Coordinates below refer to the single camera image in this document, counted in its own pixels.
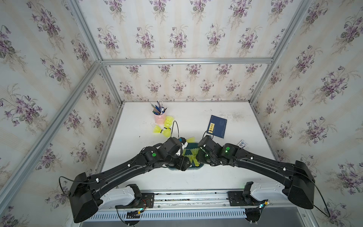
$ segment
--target floral wallpaper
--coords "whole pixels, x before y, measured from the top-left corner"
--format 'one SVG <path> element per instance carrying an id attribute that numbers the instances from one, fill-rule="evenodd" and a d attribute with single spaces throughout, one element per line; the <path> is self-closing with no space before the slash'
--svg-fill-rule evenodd
<path id="1" fill-rule="evenodd" d="M 4 226 L 13 222 L 12 226 L 23 227 L 66 225 L 67 219 L 73 220 L 69 200 L 60 188 L 67 193 L 72 182 L 63 179 L 60 186 L 58 177 L 74 178 L 82 172 L 92 174 L 116 109 L 102 76 L 96 74 L 15 196 L 11 203 L 14 209 L 4 214 Z M 25 121 L 19 121 L 17 127 Z M 5 169 L 0 171 L 3 171 L 2 175 L 7 174 Z M 39 218 L 39 213 L 48 218 Z"/>
<path id="2" fill-rule="evenodd" d="M 3 0 L 0 21 L 2 188 L 94 58 L 66 1 Z M 106 83 L 97 74 L 2 214 L 0 226 L 66 223 L 69 203 L 58 177 L 92 172 L 116 109 Z M 70 182 L 63 181 L 61 187 L 67 191 Z"/>
<path id="3" fill-rule="evenodd" d="M 62 1 L 0 1 L 0 18 L 2 187 L 94 59 Z"/>
<path id="4" fill-rule="evenodd" d="M 126 101 L 249 100 L 266 64 L 113 65 Z"/>
<path id="5" fill-rule="evenodd" d="M 361 1 L 313 1 L 252 104 L 278 159 L 315 178 L 331 214 L 313 209 L 320 226 L 362 225 L 362 17 Z M 314 203 L 327 212 L 317 190 Z"/>
<path id="6" fill-rule="evenodd" d="M 299 3 L 300 0 L 79 1 L 104 59 L 269 57 Z M 325 13 L 326 3 L 312 7 L 306 29 Z M 55 39 L 60 39 L 61 45 L 61 36 L 49 39 L 54 45 Z"/>

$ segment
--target dark green tray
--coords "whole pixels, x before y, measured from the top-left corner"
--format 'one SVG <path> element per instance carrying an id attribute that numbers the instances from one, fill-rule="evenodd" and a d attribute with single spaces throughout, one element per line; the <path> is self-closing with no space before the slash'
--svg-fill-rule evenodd
<path id="1" fill-rule="evenodd" d="M 185 154 L 192 154 L 192 152 L 190 151 L 190 149 L 194 149 L 194 148 L 198 148 L 198 143 L 188 143 L 186 149 L 185 149 Z M 194 162 L 192 162 L 192 166 L 188 167 L 187 170 L 197 170 L 200 169 L 204 164 L 200 163 L 199 166 L 195 166 Z M 170 170 L 178 170 L 175 167 L 168 167 Z"/>

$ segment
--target small sticker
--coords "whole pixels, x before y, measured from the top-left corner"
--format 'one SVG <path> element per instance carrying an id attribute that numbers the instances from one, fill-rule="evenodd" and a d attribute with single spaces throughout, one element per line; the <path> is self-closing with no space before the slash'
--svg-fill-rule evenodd
<path id="1" fill-rule="evenodd" d="M 209 132 L 213 132 L 213 129 L 214 129 L 214 123 L 211 123 L 210 125 L 209 125 Z"/>
<path id="2" fill-rule="evenodd" d="M 238 146 L 240 147 L 240 148 L 244 148 L 245 146 L 247 146 L 248 145 L 248 143 L 246 143 L 246 141 L 244 141 L 244 140 L 241 140 L 241 142 L 239 142 L 238 143 Z"/>

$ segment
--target small card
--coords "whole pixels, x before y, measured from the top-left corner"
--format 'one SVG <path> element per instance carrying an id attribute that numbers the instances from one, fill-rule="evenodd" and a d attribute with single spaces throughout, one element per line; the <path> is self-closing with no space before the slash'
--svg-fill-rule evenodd
<path id="1" fill-rule="evenodd" d="M 246 141 L 244 141 L 244 140 L 241 140 L 241 142 L 239 142 L 239 144 L 238 144 L 238 146 L 240 147 L 240 148 L 244 148 L 245 146 L 247 146 L 248 145 L 248 143 L 246 143 Z"/>

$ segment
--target yellow label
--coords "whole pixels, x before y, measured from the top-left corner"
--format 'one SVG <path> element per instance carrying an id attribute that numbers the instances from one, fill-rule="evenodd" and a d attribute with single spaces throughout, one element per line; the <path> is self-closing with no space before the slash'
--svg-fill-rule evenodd
<path id="1" fill-rule="evenodd" d="M 214 129 L 214 123 L 211 123 L 209 125 L 209 133 L 212 133 L 213 132 L 213 129 Z"/>

